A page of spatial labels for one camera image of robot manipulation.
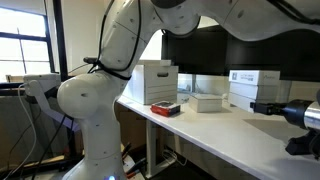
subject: cardboard box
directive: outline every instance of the cardboard box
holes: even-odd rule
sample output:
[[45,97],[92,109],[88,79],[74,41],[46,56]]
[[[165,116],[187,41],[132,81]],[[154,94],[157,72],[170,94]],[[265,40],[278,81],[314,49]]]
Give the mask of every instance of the cardboard box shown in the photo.
[[23,76],[6,75],[7,82],[23,82]]
[[140,103],[176,101],[178,66],[137,65],[123,95]]
[[131,142],[132,149],[146,144],[146,119],[135,112],[120,112],[118,121],[121,129],[121,142]]
[[231,82],[230,92],[250,99],[276,99],[278,86],[250,85]]
[[275,99],[250,99],[248,97],[240,96],[238,94],[229,93],[228,102],[231,105],[237,106],[245,111],[252,112],[253,109],[250,108],[251,102],[258,102],[258,103],[274,103]]
[[231,70],[229,74],[230,82],[251,85],[277,86],[279,79],[279,71]]
[[222,98],[211,94],[190,95],[189,106],[198,113],[221,111]]

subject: white wall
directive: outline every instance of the white wall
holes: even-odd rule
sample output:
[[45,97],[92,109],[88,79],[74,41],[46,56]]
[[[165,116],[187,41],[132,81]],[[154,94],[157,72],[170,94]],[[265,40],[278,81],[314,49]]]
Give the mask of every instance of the white wall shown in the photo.
[[54,68],[56,72],[60,72],[57,30],[56,30],[56,22],[55,22],[54,12],[53,12],[53,4],[52,4],[52,0],[46,0],[46,2],[47,2],[47,13],[48,13],[47,17],[48,17],[51,45],[52,45]]
[[208,18],[208,17],[205,17],[205,16],[202,16],[198,28],[215,26],[215,25],[218,25],[218,23],[215,20]]
[[229,79],[225,76],[197,75],[196,92],[223,95],[229,92]]
[[0,7],[36,14],[45,14],[43,0],[0,0]]
[[[106,0],[63,0],[62,13],[68,71],[83,65],[84,57],[97,57]],[[90,67],[74,74],[85,73]]]
[[160,60],[162,50],[162,32],[159,30],[154,33],[149,44],[141,55],[140,59]]

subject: computer monitor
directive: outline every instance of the computer monitor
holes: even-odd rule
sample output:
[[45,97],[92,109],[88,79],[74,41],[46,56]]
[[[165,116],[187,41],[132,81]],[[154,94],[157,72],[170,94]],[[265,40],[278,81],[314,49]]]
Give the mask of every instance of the computer monitor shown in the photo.
[[162,36],[162,59],[179,66],[179,73],[225,75],[228,32],[221,26],[197,29],[190,37]]
[[255,42],[229,34],[229,70],[279,70],[281,80],[320,82],[320,34],[294,30]]

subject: red box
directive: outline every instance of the red box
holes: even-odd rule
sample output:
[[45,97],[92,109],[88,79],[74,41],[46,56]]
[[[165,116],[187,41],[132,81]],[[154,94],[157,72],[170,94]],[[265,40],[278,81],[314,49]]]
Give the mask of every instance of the red box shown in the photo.
[[168,101],[161,101],[151,105],[151,111],[162,116],[172,116],[180,112],[180,105]]

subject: stacked boxes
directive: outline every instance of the stacked boxes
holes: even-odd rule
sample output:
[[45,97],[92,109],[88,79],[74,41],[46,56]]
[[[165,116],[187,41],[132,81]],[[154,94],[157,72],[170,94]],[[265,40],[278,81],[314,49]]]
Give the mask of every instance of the stacked boxes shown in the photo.
[[278,93],[279,71],[231,70],[228,101],[241,109],[253,112],[251,102],[274,103]]

